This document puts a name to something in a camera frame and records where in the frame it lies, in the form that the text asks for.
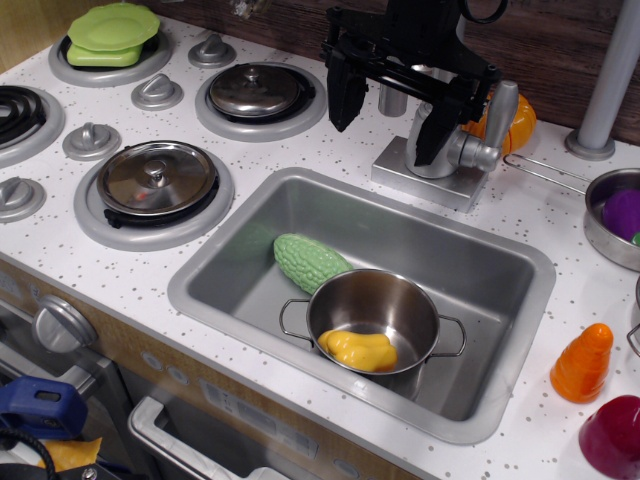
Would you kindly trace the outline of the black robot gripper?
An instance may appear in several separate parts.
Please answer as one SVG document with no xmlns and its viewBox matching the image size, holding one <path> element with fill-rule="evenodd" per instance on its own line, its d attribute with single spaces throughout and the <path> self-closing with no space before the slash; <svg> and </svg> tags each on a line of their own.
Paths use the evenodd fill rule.
<svg viewBox="0 0 640 480">
<path fill-rule="evenodd" d="M 382 13 L 329 8 L 322 58 L 331 123 L 343 132 L 360 114 L 369 80 L 423 100 L 432 110 L 419 128 L 414 165 L 431 165 L 459 125 L 482 117 L 501 78 L 498 67 L 464 45 L 458 25 L 501 16 L 501 3 L 480 15 L 468 1 L 389 1 Z"/>
</svg>

